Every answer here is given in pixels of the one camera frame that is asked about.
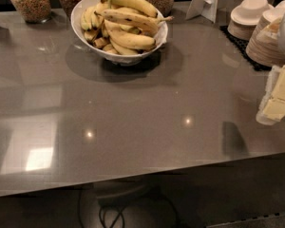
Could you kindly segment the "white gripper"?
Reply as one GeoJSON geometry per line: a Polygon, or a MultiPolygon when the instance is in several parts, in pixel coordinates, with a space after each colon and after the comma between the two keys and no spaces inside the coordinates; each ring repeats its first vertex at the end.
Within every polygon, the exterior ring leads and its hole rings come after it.
{"type": "MultiPolygon", "coordinates": [[[[285,54],[285,13],[279,25],[277,42],[285,54]]],[[[265,86],[265,95],[258,107],[256,120],[260,124],[273,125],[285,117],[285,65],[273,66],[265,86]]]]}

